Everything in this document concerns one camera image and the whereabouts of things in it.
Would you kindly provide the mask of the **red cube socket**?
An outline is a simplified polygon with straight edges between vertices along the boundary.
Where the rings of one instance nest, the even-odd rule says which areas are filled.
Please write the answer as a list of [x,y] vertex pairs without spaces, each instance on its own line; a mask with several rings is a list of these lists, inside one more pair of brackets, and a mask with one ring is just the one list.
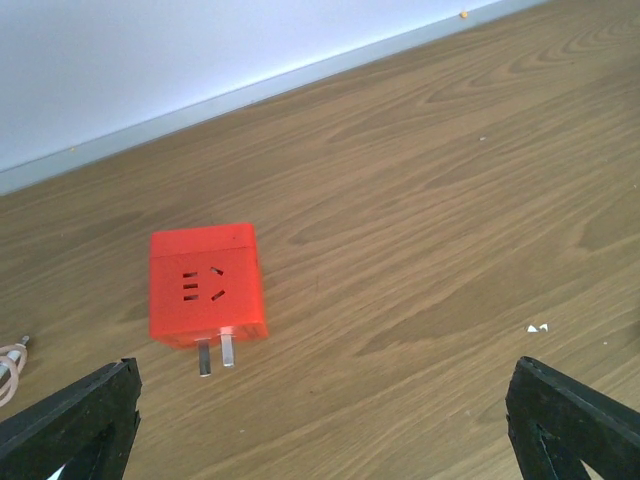
[[268,336],[255,227],[225,224],[155,232],[150,239],[149,333],[198,352],[212,373],[210,347],[235,366],[234,344]]

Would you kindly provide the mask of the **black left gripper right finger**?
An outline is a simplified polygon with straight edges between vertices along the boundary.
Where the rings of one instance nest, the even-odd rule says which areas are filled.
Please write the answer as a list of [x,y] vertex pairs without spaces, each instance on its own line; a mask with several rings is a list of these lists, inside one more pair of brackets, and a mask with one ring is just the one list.
[[639,477],[639,413],[530,357],[505,398],[508,436],[525,479]]

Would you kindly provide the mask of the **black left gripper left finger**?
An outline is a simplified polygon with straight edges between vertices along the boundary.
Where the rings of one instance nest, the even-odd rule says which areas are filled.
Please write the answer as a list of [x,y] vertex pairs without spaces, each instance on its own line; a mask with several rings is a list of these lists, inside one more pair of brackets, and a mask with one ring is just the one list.
[[1,477],[121,479],[140,424],[137,361],[124,358],[1,422]]

